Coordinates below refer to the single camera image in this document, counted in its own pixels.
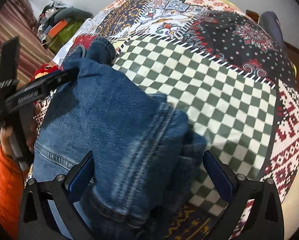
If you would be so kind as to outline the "orange left sleeve forearm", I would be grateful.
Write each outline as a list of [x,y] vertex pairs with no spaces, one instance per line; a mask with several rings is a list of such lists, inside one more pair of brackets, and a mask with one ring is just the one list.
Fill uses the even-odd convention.
[[18,239],[20,203],[27,175],[28,171],[19,170],[18,164],[0,147],[0,225],[11,239]]

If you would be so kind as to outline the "left hand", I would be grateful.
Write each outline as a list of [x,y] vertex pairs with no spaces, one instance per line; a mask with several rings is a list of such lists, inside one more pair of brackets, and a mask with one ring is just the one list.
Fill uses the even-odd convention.
[[17,161],[26,161],[34,155],[34,143],[38,133],[37,120],[40,108],[29,105],[21,109],[21,113],[12,116],[12,125],[1,127],[0,142],[5,154]]

